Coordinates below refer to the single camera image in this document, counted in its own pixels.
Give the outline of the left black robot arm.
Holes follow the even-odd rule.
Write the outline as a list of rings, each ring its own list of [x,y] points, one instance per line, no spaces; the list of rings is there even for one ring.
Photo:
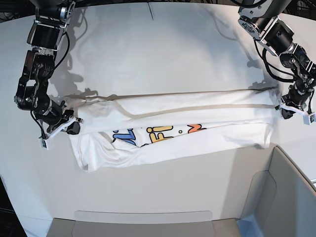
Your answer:
[[[316,65],[299,44],[294,43],[294,32],[279,15],[289,5],[288,0],[243,0],[234,1],[239,7],[239,24],[253,38],[255,45],[263,48],[258,55],[263,60],[267,73],[273,79],[289,83],[289,92],[282,96],[276,110],[284,119],[295,113],[303,116],[304,123],[315,122],[312,99],[316,93]],[[277,68],[267,61],[267,53],[278,57],[281,64],[290,69],[290,79],[275,75]]]

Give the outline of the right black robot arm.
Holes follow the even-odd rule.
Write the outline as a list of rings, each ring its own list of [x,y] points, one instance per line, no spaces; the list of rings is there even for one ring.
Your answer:
[[[27,52],[14,101],[29,111],[48,140],[60,131],[69,135],[80,132],[81,119],[66,109],[65,101],[57,104],[47,94],[48,81],[59,64],[55,62],[59,44],[69,38],[67,27],[76,2],[74,0],[34,0],[36,17],[27,38],[32,49]]]

